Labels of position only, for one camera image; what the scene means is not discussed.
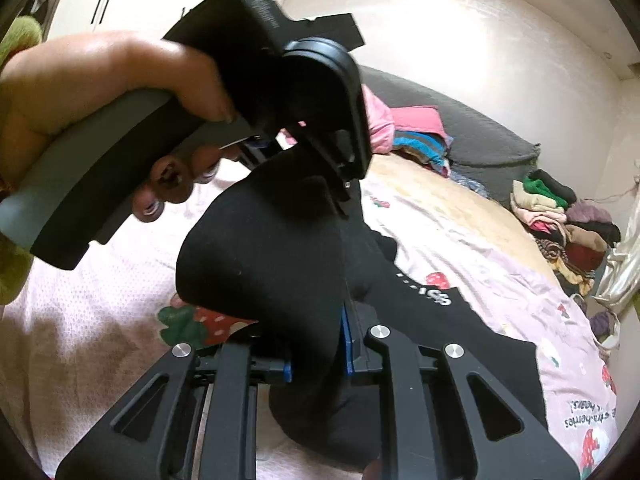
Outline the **beige bed sheet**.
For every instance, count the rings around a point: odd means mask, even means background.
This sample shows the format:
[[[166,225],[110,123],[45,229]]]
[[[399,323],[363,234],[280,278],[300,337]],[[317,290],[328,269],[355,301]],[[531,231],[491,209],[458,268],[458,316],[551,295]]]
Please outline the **beige bed sheet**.
[[[560,284],[541,255],[534,238],[503,206],[445,179],[398,155],[375,155],[370,177],[379,177],[411,205],[424,206],[445,221],[447,228],[460,228],[465,238],[479,236],[505,255],[518,260],[552,284]]]

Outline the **grey quilted headboard cover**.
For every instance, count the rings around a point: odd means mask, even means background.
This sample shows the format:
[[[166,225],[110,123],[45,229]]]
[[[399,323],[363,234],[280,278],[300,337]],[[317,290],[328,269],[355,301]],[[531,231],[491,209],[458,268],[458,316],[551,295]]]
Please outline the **grey quilted headboard cover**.
[[[512,182],[537,168],[540,146],[449,96],[382,70],[362,66],[361,80],[390,107],[434,105],[452,136],[451,169],[484,185],[490,198],[510,207]]]

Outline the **pink fleece blanket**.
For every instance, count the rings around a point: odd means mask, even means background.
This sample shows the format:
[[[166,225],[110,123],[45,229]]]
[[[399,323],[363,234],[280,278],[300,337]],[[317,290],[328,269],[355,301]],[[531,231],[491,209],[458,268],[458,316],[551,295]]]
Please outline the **pink fleece blanket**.
[[[392,112],[365,84],[361,88],[366,106],[372,153],[388,154],[392,151],[395,137]]]

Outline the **pile of folded clothes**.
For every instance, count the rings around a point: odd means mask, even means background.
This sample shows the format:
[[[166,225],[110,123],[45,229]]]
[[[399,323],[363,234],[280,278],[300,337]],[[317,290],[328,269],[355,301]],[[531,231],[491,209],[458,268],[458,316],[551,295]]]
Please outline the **pile of folded clothes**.
[[[542,169],[512,182],[509,207],[567,296],[594,292],[605,258],[622,241],[610,213]]]

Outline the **bag with purple cloth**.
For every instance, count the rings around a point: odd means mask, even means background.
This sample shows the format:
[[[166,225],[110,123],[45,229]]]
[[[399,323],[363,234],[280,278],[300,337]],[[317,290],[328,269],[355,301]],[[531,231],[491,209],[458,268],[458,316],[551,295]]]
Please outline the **bag with purple cloth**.
[[[589,323],[601,349],[611,351],[620,345],[620,319],[615,313],[600,311],[590,318]]]

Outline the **black sweater orange cuffs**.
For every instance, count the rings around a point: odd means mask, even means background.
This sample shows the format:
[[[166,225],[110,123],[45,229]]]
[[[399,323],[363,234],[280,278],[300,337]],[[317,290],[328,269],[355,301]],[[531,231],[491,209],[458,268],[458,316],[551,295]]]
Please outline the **black sweater orange cuffs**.
[[[532,415],[546,417],[536,348],[494,333],[458,292],[448,304],[403,278],[396,244],[364,222],[358,185],[332,197],[322,160],[296,146],[220,194],[184,240],[178,295],[189,304],[270,328],[292,364],[270,392],[285,434],[334,462],[361,469],[381,451],[378,390],[345,377],[341,313],[375,308],[416,344],[469,349]]]

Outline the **striped folded clothes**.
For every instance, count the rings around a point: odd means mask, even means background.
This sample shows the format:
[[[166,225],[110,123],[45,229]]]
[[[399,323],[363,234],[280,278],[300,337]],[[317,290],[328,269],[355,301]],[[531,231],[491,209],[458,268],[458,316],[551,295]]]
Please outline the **striped folded clothes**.
[[[446,133],[436,106],[393,107],[392,151],[409,156],[441,177],[450,176],[449,151],[454,138]]]

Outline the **cream satin curtain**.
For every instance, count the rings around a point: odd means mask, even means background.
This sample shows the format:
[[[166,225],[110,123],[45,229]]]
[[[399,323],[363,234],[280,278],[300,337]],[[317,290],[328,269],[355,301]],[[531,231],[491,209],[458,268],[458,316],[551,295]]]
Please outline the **cream satin curtain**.
[[[608,254],[594,299],[600,306],[621,314],[639,291],[639,197],[634,200],[626,233]]]

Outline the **pink strawberry print quilt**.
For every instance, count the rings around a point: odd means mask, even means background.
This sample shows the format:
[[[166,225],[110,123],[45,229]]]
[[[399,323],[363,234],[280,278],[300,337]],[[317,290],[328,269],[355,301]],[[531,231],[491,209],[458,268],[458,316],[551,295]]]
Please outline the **pink strawberry print quilt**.
[[[127,220],[73,271],[35,262],[1,309],[1,409],[47,474],[165,352],[158,315],[175,292],[186,233],[246,176],[225,160],[216,177],[155,222]],[[396,266],[427,284],[442,274],[496,333],[532,342],[549,430],[591,474],[618,436],[616,388],[582,309],[561,287],[477,235],[414,206],[379,177],[362,185],[367,224],[398,243]]]

